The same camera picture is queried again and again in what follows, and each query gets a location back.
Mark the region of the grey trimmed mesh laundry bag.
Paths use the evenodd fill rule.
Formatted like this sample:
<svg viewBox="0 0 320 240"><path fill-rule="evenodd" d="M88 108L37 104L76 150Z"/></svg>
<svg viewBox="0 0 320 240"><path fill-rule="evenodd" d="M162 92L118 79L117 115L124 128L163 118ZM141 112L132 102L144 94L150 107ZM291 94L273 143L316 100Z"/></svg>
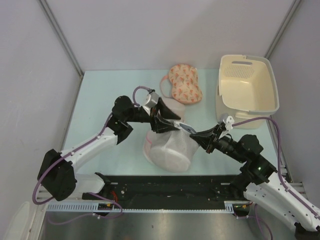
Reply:
<svg viewBox="0 0 320 240"><path fill-rule="evenodd" d="M149 151L154 165L171 173L186 172L192 163L193 156L199 148L190 134L196 131L188 124L178 122L179 130L155 133Z"/></svg>

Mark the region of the cream plastic basket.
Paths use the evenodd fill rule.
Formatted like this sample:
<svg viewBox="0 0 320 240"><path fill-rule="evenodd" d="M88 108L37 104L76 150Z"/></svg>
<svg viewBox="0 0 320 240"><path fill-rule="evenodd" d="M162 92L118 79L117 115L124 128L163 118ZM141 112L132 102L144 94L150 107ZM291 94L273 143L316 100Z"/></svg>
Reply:
<svg viewBox="0 0 320 240"><path fill-rule="evenodd" d="M215 91L216 118L235 123L269 117L280 107L275 75L268 59L227 54L221 57Z"/></svg>

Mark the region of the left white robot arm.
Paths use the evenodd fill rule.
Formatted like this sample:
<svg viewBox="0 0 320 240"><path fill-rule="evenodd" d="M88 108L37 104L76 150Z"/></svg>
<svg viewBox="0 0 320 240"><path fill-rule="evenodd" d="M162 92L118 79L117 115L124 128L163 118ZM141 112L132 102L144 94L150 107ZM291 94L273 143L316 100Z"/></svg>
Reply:
<svg viewBox="0 0 320 240"><path fill-rule="evenodd" d="M43 186L52 199L68 198L80 184L76 171L107 148L122 143L133 131L133 123L148 123L157 134L179 130L181 118L152 92L142 106L136 106L126 96L118 97L102 130L79 146L69 150L49 150L43 158L37 176L37 187Z"/></svg>

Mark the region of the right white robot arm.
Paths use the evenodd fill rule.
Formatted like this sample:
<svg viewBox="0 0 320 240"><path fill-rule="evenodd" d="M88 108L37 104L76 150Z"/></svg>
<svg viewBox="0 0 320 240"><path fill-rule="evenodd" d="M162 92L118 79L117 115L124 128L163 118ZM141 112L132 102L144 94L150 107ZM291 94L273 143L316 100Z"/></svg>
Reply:
<svg viewBox="0 0 320 240"><path fill-rule="evenodd" d="M190 138L208 154L214 150L242 163L240 174L230 183L230 194L263 207L294 231L297 240L320 238L320 210L306 200L282 176L279 170L261 155L263 147L256 135L245 134L235 141L223 124L205 131L191 129Z"/></svg>

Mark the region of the pink mesh bag middle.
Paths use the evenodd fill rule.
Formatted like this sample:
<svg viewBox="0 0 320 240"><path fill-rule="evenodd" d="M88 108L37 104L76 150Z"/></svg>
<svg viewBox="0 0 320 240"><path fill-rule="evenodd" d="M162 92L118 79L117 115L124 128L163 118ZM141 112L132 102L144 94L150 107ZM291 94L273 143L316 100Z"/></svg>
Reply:
<svg viewBox="0 0 320 240"><path fill-rule="evenodd" d="M185 122L186 106L184 104L176 101L173 98L164 98L163 102L172 112L174 112L176 115L180 117L180 122Z"/></svg>

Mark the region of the pink mesh bag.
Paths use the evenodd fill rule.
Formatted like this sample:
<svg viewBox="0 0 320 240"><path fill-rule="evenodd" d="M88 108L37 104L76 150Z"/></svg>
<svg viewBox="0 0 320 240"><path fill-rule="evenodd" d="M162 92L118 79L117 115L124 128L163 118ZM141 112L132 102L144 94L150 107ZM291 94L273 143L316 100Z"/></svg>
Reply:
<svg viewBox="0 0 320 240"><path fill-rule="evenodd" d="M172 112L174 112L176 115L180 117L180 122L185 122L186 106L184 104L176 101L173 98L164 98L163 102Z"/></svg>
<svg viewBox="0 0 320 240"><path fill-rule="evenodd" d="M144 144L143 144L143 148L142 148L142 152L143 152L143 155L144 155L144 157L147 159L147 161L149 162L149 163L153 163L152 161L151 161L151 159L150 159L150 155L149 155L149 153L150 153L150 149L151 149L151 145L152 145L152 142L153 142L153 140L154 140L154 138L155 138L155 135L156 135L156 133L155 132L153 132L153 131L148 131L147 133L146 133L146 136L145 136L145 141L144 141Z"/></svg>

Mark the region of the pink mesh bag front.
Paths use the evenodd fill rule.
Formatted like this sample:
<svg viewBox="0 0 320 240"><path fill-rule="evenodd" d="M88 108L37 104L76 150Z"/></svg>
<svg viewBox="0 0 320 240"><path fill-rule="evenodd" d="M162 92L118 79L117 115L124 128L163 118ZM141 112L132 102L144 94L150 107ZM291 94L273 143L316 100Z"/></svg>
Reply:
<svg viewBox="0 0 320 240"><path fill-rule="evenodd" d="M152 145L152 142L153 142L153 140L154 140L154 138L155 138L155 135L156 135L156 133L155 132L153 132L153 131L148 131L147 133L146 133L146 136L145 136L145 141L144 141L144 144L143 144L143 148L142 148L142 152L143 152L143 155L144 155L144 157L147 159L147 161L149 162L149 163L153 163L152 161L151 161L151 159L150 159L150 155L149 155L149 153L150 153L150 149L151 149L151 145Z"/></svg>

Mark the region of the floral orange laundry bag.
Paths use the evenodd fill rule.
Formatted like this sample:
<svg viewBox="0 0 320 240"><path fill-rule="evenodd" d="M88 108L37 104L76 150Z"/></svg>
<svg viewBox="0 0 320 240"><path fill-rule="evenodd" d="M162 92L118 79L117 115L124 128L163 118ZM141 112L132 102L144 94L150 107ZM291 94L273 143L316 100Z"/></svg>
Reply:
<svg viewBox="0 0 320 240"><path fill-rule="evenodd" d="M168 80L171 84L170 94L164 93L163 83ZM199 87L199 76L196 67L189 64L176 64L170 68L159 84L161 94L166 98L173 98L181 104L191 105L203 99L203 92Z"/></svg>

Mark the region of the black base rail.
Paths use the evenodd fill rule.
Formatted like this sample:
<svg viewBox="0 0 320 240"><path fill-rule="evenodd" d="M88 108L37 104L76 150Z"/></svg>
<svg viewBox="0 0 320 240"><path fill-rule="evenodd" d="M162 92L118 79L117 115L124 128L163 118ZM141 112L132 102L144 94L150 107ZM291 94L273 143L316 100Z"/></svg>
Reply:
<svg viewBox="0 0 320 240"><path fill-rule="evenodd" d="M200 201L246 201L235 193L230 183L234 175L101 175L104 186L92 195L83 193L83 200L111 198L118 204L130 201L189 203Z"/></svg>

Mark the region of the right aluminium frame post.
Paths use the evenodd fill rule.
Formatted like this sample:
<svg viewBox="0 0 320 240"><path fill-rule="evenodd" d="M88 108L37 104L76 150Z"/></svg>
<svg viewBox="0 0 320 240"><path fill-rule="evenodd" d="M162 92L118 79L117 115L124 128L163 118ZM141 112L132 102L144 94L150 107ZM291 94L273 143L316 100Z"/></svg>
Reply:
<svg viewBox="0 0 320 240"><path fill-rule="evenodd" d="M293 21L295 15L299 11L300 7L304 3L304 0L293 0L292 4L290 5L287 13L284 16L284 19L282 20L274 38L272 39L264 57L266 59L270 59L271 56L273 55L274 51L276 50L278 44L280 43L282 37L286 33L287 28Z"/></svg>

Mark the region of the aluminium frame post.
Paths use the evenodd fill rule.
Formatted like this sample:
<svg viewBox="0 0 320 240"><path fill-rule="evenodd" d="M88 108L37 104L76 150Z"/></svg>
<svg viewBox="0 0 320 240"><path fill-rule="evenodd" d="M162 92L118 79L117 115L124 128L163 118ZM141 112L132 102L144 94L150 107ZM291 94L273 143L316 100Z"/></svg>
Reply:
<svg viewBox="0 0 320 240"><path fill-rule="evenodd" d="M290 5L287 13L284 16L284 19L282 20L274 38L272 39L264 57L266 59L270 59L271 56L273 55L274 51L276 50L278 44L280 43L282 37L286 33L287 28L293 21L295 15L299 11L300 7L304 3L304 0L293 0L292 4Z"/></svg>
<svg viewBox="0 0 320 240"><path fill-rule="evenodd" d="M37 0L41 10L43 11L45 17L47 18L47 21L49 25L52 27L52 30L54 34L56 35L58 41L60 42L60 45L62 49L64 50L67 58L71 62L71 65L73 66L74 70L76 71L77 75L82 79L84 76L84 71L82 70L79 61L77 60L60 24L57 21L57 18L52 11L49 3L47 0Z"/></svg>

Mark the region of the left aluminium frame post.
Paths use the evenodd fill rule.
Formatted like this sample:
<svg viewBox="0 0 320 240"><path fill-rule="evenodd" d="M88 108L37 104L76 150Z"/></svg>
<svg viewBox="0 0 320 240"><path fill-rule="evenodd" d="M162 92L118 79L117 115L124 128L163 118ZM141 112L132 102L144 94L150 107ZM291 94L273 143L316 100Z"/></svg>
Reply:
<svg viewBox="0 0 320 240"><path fill-rule="evenodd" d="M47 21L49 25L52 27L52 30L54 34L56 35L58 41L60 42L60 45L62 49L64 50L67 58L71 62L71 65L73 66L74 70L76 71L77 75L82 79L84 76L84 71L82 70L79 61L77 60L60 24L57 21L57 18L52 11L49 3L47 0L37 0L41 10L43 11L45 17L47 18Z"/></svg>

